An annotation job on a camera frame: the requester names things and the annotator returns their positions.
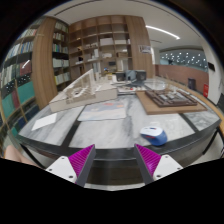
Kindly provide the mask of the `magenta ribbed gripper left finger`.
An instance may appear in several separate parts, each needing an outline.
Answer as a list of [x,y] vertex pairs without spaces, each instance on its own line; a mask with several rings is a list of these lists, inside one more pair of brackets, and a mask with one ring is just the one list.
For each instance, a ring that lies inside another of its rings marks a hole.
[[84,187],[96,155],[92,144],[71,156],[61,156],[46,171]]

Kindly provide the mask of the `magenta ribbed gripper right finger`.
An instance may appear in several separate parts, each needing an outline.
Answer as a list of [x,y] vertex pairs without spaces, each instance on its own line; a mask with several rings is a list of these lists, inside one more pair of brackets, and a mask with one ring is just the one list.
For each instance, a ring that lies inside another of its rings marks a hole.
[[145,184],[152,183],[182,169],[182,166],[171,156],[159,155],[138,144],[134,145],[134,155]]

